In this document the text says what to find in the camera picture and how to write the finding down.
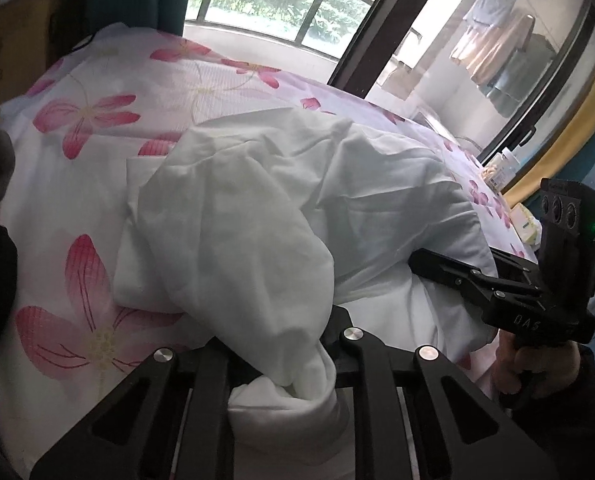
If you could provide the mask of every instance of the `metal screw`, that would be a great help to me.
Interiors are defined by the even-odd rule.
[[[426,361],[434,361],[439,357],[439,352],[433,346],[423,346],[420,348],[420,357]]]
[[[362,339],[364,337],[364,332],[362,332],[361,328],[352,326],[344,330],[344,337],[346,339],[350,339],[351,341],[357,341],[358,339]]]
[[[160,348],[159,350],[155,351],[155,353],[152,355],[152,358],[159,363],[165,363],[173,359],[173,355],[173,350],[170,348]]]

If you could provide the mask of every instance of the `cardboard box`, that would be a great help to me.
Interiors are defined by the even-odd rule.
[[[23,94],[85,35],[84,0],[0,5],[0,104]]]

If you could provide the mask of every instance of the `bed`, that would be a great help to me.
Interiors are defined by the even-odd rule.
[[[336,89],[226,59],[170,34],[107,27],[55,63],[26,95],[0,107],[0,126],[10,133],[18,158],[0,222],[20,255],[16,307],[0,343],[0,434],[24,478],[150,352],[164,345],[196,348],[210,337],[188,316],[113,301],[128,214],[127,158],[167,155],[195,124],[285,107],[405,132],[449,169],[488,245],[534,259],[503,198],[479,177],[478,161],[430,129]],[[92,278],[83,283],[83,274]],[[458,360],[487,392],[495,347]],[[242,479],[353,477],[353,446],[319,465],[241,449],[236,461],[236,478]]]

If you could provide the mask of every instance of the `pink flower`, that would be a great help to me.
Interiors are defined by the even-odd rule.
[[[211,49],[195,41],[185,40],[174,34],[160,31],[160,34],[175,43],[173,48],[159,48],[149,56],[151,59],[175,63],[180,59],[195,59],[210,54]]]
[[[113,111],[130,105],[133,101],[134,95],[114,95],[103,97],[92,106],[87,104],[79,107],[69,99],[53,99],[37,113],[33,124],[43,134],[70,124],[71,127],[62,141],[62,150],[67,158],[74,159],[95,128],[110,128],[138,120],[139,114],[126,110]]]
[[[481,168],[480,161],[479,161],[479,160],[477,160],[477,158],[476,158],[476,157],[475,157],[475,156],[474,156],[474,155],[473,155],[471,152],[469,152],[468,150],[465,150],[465,149],[464,149],[464,148],[462,148],[462,147],[461,147],[459,144],[457,145],[457,147],[460,149],[460,151],[461,151],[462,153],[464,153],[464,156],[465,156],[465,157],[466,157],[466,158],[467,158],[467,159],[468,159],[470,162],[472,162],[474,165],[476,165],[476,167],[478,167],[478,168]]]
[[[322,107],[320,102],[315,97],[300,99],[300,102],[305,110],[319,110]]]
[[[180,140],[181,133],[169,132],[147,140],[140,148],[137,156],[168,155],[170,149]]]
[[[399,115],[394,114],[393,112],[390,112],[389,110],[385,110],[381,106],[374,105],[373,103],[369,103],[369,104],[373,108],[377,108],[378,110],[380,110],[382,112],[382,114],[384,115],[384,117],[386,117],[393,124],[404,123],[406,121],[405,119],[402,119],[401,117],[399,117]]]
[[[471,189],[469,190],[469,193],[471,195],[471,202],[483,206],[488,205],[489,197],[486,193],[482,193],[479,191],[477,182],[474,180],[469,180],[468,183],[471,185]]]
[[[497,213],[497,216],[500,218],[500,220],[502,220],[504,222],[504,225],[506,225],[506,229],[510,229],[511,228],[511,217],[506,213],[506,210],[504,209],[504,206],[502,205],[500,200],[498,200],[498,198],[495,198],[494,200],[495,200],[495,212]]]
[[[305,110],[320,110],[320,108],[322,107],[322,105],[320,104],[320,102],[317,100],[316,97],[307,97],[306,99],[300,99],[299,102],[301,102],[301,104]],[[320,110],[320,111],[323,114],[337,115],[335,112],[329,112],[328,110]]]
[[[248,63],[246,61],[233,61],[232,59],[221,59],[220,62],[226,66],[235,67],[237,69],[236,73],[238,74],[247,74],[249,72],[257,73],[258,77],[268,86],[271,88],[279,88],[279,81],[272,75],[281,72],[279,68]]]
[[[50,88],[51,86],[53,86],[55,84],[55,79],[52,79],[51,77],[47,77],[47,76],[51,76],[53,75],[55,72],[57,72],[60,67],[62,66],[62,64],[64,63],[64,58],[61,57],[60,59],[58,59],[57,61],[55,61],[51,67],[46,70],[46,72],[44,73],[44,75],[39,78],[35,84],[33,86],[31,86],[31,88],[29,88],[26,91],[26,95],[27,97],[34,97],[39,93],[42,93],[44,90]]]
[[[64,380],[86,367],[99,372],[114,367],[129,373],[165,346],[131,343],[131,336],[148,328],[173,325],[183,316],[115,305],[106,269],[88,235],[71,245],[64,274],[77,323],[38,306],[25,306],[15,315],[24,352],[47,377]]]
[[[515,254],[516,256],[519,256],[520,258],[526,257],[524,254],[524,251],[517,251],[513,244],[511,244],[511,250],[513,251],[513,254]]]
[[[462,367],[464,370],[471,369],[471,354],[466,354],[458,362],[457,366]]]

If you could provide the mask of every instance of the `white blanket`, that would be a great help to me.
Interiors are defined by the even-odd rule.
[[[191,128],[166,158],[129,159],[127,178],[116,301],[174,305],[264,374],[232,393],[240,442],[305,462],[338,451],[347,410],[319,343],[333,302],[387,344],[454,360],[493,336],[406,265],[425,247],[495,273],[461,187],[406,135],[253,112]]]

